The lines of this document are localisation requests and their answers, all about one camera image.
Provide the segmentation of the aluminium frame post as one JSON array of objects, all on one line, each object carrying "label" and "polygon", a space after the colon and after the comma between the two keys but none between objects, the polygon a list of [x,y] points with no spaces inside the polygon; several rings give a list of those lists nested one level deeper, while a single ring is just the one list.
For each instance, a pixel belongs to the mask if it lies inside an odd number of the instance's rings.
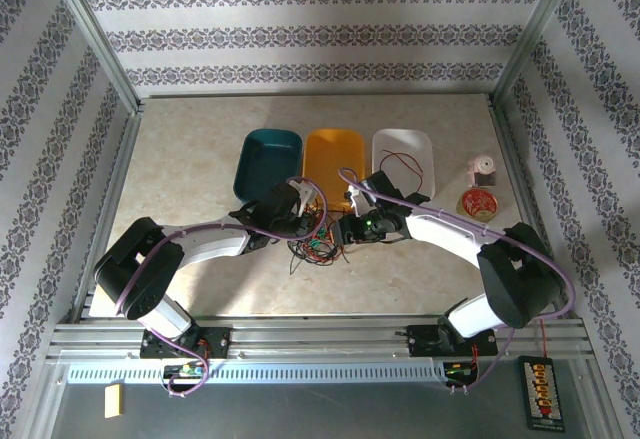
[{"label": "aluminium frame post", "polygon": [[535,45],[541,38],[547,23],[561,0],[539,0],[531,17],[516,42],[513,54],[508,59],[503,72],[501,73],[495,88],[489,94],[491,104],[497,108],[504,102],[504,99],[516,80],[521,69],[529,57]]},{"label": "aluminium frame post", "polygon": [[129,80],[88,0],[64,0],[127,110],[137,113],[140,98]]}]

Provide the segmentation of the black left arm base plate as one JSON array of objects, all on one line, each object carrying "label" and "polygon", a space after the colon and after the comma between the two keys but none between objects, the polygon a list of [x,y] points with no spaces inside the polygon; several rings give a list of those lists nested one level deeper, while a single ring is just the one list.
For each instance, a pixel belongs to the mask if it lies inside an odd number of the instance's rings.
[{"label": "black left arm base plate", "polygon": [[143,332],[139,350],[141,359],[194,358],[225,359],[231,343],[231,329],[226,327],[191,326],[183,335],[160,339],[150,330]]}]

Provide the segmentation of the orange plastic bin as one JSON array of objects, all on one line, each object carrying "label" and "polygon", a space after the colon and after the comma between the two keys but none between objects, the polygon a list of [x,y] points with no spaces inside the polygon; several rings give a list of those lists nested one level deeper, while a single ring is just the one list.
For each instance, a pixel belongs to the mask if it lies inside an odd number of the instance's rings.
[{"label": "orange plastic bin", "polygon": [[341,168],[350,168],[359,178],[366,173],[364,138],[350,129],[323,128],[306,138],[303,176],[314,181],[325,193],[331,210],[350,208],[345,198],[348,183],[339,175]]}]

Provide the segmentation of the grey metal sheet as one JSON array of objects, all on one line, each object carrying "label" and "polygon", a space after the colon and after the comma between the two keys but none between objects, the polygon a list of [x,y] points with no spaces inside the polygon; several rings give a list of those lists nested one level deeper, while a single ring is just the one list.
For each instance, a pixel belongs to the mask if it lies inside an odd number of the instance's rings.
[{"label": "grey metal sheet", "polygon": [[126,384],[104,415],[105,388],[62,381],[32,439],[623,439],[615,414],[567,361],[556,364],[565,432],[528,428],[517,365],[469,394],[429,383],[208,385],[186,399]]}]

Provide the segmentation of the round red gold tin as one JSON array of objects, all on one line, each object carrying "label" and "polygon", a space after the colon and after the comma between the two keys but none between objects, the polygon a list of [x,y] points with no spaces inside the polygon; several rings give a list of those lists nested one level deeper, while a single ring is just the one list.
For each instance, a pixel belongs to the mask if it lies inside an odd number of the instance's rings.
[{"label": "round red gold tin", "polygon": [[470,188],[459,198],[456,212],[477,222],[489,223],[498,212],[498,201],[489,191]]}]

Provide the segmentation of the small pink white device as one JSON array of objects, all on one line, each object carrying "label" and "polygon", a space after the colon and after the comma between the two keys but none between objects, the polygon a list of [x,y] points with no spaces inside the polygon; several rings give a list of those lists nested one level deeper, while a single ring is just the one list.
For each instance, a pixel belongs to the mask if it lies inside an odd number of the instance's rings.
[{"label": "small pink white device", "polygon": [[468,163],[468,185],[470,187],[493,187],[496,185],[496,166],[493,158],[480,154]]}]

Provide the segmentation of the teal plastic bin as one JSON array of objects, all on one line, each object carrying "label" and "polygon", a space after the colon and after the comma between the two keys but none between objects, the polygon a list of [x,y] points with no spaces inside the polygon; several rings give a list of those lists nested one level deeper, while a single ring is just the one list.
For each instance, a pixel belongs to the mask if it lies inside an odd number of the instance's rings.
[{"label": "teal plastic bin", "polygon": [[270,188],[301,172],[302,138],[294,131],[257,129],[244,139],[233,192],[242,203],[260,199]]}]

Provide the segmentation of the white plastic bin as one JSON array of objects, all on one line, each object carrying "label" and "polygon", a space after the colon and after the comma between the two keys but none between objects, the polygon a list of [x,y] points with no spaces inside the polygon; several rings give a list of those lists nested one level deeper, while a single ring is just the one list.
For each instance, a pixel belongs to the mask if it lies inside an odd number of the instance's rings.
[{"label": "white plastic bin", "polygon": [[435,197],[432,143],[418,130],[386,128],[372,139],[372,171],[383,171],[403,196]]}]

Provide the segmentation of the thin aluminium edge rail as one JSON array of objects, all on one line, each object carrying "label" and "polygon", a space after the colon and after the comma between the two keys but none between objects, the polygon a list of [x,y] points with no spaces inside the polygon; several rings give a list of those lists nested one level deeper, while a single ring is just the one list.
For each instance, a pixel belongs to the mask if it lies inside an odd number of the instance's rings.
[{"label": "thin aluminium edge rail", "polygon": [[176,93],[176,94],[151,94],[146,97],[141,97],[138,100],[138,104],[146,104],[151,100],[174,100],[174,99],[218,99],[218,98],[257,98],[257,97],[346,97],[346,96],[462,96],[462,95],[482,95],[483,97],[493,97],[493,92],[481,92],[481,91],[398,91],[398,90],[318,90],[318,91],[276,91],[276,92],[227,92],[227,93]]}]

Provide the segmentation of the pale yellow block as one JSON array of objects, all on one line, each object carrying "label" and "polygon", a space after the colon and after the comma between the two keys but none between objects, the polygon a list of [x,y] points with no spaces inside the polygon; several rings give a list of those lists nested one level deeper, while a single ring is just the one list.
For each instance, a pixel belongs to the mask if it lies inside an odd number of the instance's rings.
[{"label": "pale yellow block", "polygon": [[123,414],[123,385],[110,384],[104,389],[104,418],[111,419]]}]

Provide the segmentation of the black yellow connector board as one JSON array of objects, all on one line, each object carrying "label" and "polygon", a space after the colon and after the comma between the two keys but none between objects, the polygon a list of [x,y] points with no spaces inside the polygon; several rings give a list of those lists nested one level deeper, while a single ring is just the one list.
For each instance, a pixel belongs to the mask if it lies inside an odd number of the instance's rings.
[{"label": "black yellow connector board", "polygon": [[527,427],[532,431],[565,433],[553,361],[521,355],[517,362]]}]

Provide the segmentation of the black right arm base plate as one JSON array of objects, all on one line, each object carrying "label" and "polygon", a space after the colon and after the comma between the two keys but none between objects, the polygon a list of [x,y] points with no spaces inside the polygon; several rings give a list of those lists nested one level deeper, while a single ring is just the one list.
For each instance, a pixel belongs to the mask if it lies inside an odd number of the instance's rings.
[{"label": "black right arm base plate", "polygon": [[463,338],[443,325],[409,325],[406,338],[411,357],[493,357],[498,353],[495,334],[484,330]]}]

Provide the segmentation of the small circuit board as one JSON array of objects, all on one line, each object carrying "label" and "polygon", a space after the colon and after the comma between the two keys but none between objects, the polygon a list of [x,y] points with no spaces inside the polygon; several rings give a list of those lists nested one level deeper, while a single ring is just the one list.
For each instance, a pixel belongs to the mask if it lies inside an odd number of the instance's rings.
[{"label": "small circuit board", "polygon": [[477,377],[478,367],[471,362],[445,362],[444,372],[450,380],[473,381]]},{"label": "small circuit board", "polygon": [[163,378],[169,379],[201,379],[204,375],[204,366],[199,363],[186,363],[182,365],[168,365],[164,367]]}]

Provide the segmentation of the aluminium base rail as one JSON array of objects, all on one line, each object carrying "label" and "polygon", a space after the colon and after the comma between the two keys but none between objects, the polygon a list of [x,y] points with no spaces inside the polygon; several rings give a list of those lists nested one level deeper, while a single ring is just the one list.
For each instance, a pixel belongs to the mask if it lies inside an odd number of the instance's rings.
[{"label": "aluminium base rail", "polygon": [[[249,362],[386,362],[409,357],[406,328],[434,325],[434,316],[254,316],[201,317],[205,327],[231,329],[227,359]],[[548,356],[552,359],[593,359],[594,347],[580,319],[550,319],[544,322]],[[89,318],[76,324],[59,324],[46,349],[45,361],[106,362],[133,360],[139,350],[144,327],[116,318]],[[539,356],[539,325],[531,323],[515,332],[495,333],[497,346],[505,347],[505,357]]]}]

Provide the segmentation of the aluminium side rail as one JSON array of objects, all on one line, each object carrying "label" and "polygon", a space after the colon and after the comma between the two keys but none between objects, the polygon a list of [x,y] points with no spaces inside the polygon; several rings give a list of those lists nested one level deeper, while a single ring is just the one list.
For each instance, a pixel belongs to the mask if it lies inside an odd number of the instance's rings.
[{"label": "aluminium side rail", "polygon": [[71,303],[71,308],[65,317],[65,323],[74,324],[82,318],[86,298],[94,284],[94,264],[107,249],[108,240],[124,188],[124,182],[133,155],[143,111],[144,105],[140,105],[135,112],[130,114],[123,128],[118,144],[117,155],[114,158],[108,176],[107,188],[101,202],[99,215],[95,222],[89,249],[85,256],[85,264],[82,268],[82,274],[79,276],[78,287]]},{"label": "aluminium side rail", "polygon": [[486,94],[485,98],[520,216],[524,222],[533,227],[549,257],[553,259],[554,254],[533,191],[531,176],[519,152],[513,128],[503,109],[494,103],[493,97]]}]

